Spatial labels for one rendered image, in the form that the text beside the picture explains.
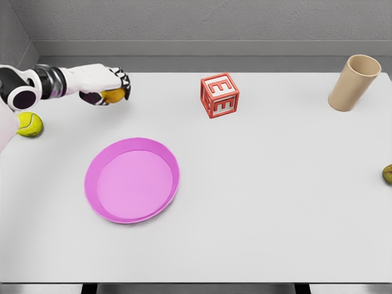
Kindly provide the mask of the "red letter block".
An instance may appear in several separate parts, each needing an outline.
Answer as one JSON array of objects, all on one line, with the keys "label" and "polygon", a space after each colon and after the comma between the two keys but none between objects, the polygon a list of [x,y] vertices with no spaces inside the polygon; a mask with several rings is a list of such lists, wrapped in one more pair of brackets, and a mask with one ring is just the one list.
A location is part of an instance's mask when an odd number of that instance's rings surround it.
[{"label": "red letter block", "polygon": [[228,72],[202,78],[200,100],[209,118],[234,113],[237,110],[239,89]]}]

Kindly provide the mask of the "yellow-green tennis ball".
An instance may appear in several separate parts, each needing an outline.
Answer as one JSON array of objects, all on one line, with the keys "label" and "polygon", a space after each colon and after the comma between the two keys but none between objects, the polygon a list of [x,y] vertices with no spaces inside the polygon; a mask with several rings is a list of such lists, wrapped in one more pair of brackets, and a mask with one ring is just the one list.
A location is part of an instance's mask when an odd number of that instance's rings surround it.
[{"label": "yellow-green tennis ball", "polygon": [[17,134],[22,137],[36,137],[43,131],[43,121],[41,117],[32,112],[21,112],[17,115],[19,128]]}]

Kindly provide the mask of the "pink round plate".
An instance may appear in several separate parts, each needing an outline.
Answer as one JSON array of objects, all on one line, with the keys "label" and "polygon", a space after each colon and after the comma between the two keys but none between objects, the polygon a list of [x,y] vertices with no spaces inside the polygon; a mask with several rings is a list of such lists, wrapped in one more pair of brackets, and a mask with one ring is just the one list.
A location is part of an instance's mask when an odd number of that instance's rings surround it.
[{"label": "pink round plate", "polygon": [[84,182],[92,210],[118,224],[158,215],[174,199],[180,180],[175,155],[148,138],[128,138],[103,149],[90,163]]}]

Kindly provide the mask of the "yellow lemon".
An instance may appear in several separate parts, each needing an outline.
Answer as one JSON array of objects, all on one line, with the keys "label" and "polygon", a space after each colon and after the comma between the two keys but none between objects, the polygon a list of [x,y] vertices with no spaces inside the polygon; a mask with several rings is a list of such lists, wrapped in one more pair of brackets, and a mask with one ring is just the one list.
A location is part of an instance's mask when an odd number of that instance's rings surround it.
[{"label": "yellow lemon", "polygon": [[115,104],[125,98],[126,90],[124,88],[118,88],[109,91],[102,91],[101,96],[105,103]]}]

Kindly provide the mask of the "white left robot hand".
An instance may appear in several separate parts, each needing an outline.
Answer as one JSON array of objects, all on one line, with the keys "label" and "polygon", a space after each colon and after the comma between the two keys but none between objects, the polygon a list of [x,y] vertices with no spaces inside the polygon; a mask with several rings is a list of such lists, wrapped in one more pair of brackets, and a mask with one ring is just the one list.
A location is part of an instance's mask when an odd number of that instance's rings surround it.
[{"label": "white left robot hand", "polygon": [[107,67],[103,64],[92,64],[82,67],[81,85],[78,86],[79,96],[85,102],[95,106],[107,106],[101,92],[118,88],[126,90],[122,100],[129,100],[130,78],[120,67]]}]

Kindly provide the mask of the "beige cup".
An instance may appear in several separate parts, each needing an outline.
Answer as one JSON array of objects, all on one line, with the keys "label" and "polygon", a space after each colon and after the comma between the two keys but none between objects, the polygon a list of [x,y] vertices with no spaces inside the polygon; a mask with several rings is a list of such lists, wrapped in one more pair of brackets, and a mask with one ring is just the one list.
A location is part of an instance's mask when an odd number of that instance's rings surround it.
[{"label": "beige cup", "polygon": [[349,57],[328,96],[329,105],[337,111],[352,110],[381,71],[380,63],[373,57]]}]

